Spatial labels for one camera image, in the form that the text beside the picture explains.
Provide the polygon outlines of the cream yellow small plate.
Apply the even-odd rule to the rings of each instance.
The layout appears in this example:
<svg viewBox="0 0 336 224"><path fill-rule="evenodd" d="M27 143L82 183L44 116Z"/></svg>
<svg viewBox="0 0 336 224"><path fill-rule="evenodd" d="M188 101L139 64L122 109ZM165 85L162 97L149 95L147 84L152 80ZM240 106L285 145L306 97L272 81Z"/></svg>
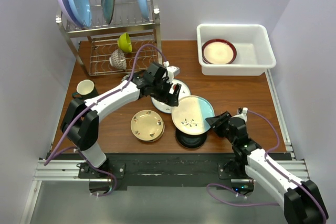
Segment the cream yellow small plate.
<svg viewBox="0 0 336 224"><path fill-rule="evenodd" d="M155 142L164 132L164 122L161 116L152 110L137 112L130 123L131 132L143 142Z"/></svg>

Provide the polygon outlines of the cream and teal plate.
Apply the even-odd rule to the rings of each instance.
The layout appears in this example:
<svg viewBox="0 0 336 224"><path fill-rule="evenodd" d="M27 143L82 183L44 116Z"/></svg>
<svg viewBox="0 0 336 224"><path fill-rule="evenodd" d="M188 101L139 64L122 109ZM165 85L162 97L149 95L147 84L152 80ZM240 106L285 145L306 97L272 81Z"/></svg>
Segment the cream and teal plate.
<svg viewBox="0 0 336 224"><path fill-rule="evenodd" d="M212 105L204 98L190 95L179 100L178 106L172 107L172 121L175 127L188 135L201 135L211 127L206 118L215 116Z"/></svg>

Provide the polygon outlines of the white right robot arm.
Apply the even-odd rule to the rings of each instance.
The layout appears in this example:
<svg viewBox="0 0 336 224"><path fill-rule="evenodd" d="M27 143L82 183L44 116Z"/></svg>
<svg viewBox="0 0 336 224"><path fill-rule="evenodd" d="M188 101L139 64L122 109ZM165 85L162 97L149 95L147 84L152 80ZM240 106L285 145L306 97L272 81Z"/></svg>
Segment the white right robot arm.
<svg viewBox="0 0 336 224"><path fill-rule="evenodd" d="M283 210L287 223L326 223L329 215L318 186L304 181L273 160L247 132L247 108L237 115L224 112L206 122L219 137L225 137L235 154L234 173L261 185Z"/></svg>

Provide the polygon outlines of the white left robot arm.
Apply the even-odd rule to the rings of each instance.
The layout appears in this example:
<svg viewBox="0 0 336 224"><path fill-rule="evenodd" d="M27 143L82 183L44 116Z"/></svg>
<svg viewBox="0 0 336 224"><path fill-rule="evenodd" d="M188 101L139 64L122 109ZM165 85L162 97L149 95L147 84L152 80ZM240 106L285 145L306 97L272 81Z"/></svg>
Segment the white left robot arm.
<svg viewBox="0 0 336 224"><path fill-rule="evenodd" d="M155 62L148 69L131 74L117 87L91 99L73 99L61 123L61 131L91 164L90 171L97 178L108 174L107 157L98 144L100 122L115 110L151 96L168 106L178 106L181 86L173 85L180 73L176 66Z"/></svg>

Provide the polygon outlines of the white floral bottom plate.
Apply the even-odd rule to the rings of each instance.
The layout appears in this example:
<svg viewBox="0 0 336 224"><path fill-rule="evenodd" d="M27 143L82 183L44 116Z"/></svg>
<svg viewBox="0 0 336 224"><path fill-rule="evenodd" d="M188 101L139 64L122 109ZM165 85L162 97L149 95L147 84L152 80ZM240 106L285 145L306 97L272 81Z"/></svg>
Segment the white floral bottom plate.
<svg viewBox="0 0 336 224"><path fill-rule="evenodd" d="M180 92L179 92L179 95L178 95L178 100L180 100L183 97L191 95L189 87L184 82L182 82L181 80L174 79L172 81L172 83L173 83L173 87L171 88L171 91L173 91L173 89L175 88L175 86L177 84L179 84L181 86ZM159 111L161 111L163 113L167 113L167 114L172 113L172 107L171 106L168 106L163 102L159 102L154 98L151 98L151 101L152 101L153 105L155 106L155 108L158 109Z"/></svg>

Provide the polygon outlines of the red rimmed cream plate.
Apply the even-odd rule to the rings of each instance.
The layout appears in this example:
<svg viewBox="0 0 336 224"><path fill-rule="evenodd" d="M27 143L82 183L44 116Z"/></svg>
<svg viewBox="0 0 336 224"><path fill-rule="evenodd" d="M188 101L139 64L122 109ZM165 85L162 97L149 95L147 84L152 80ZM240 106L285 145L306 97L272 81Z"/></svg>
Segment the red rimmed cream plate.
<svg viewBox="0 0 336 224"><path fill-rule="evenodd" d="M235 46L227 40L211 39L202 46L202 58L213 65L231 64L237 57Z"/></svg>

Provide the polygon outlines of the black small plate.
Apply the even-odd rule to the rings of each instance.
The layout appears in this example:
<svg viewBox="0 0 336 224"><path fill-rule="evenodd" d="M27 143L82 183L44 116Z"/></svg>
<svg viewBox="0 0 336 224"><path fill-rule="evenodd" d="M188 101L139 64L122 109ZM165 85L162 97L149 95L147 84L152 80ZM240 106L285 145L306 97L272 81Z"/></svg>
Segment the black small plate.
<svg viewBox="0 0 336 224"><path fill-rule="evenodd" d="M180 131L179 129L176 129L175 138L177 142L184 148L197 149L206 142L207 133L205 132L200 135L189 135Z"/></svg>

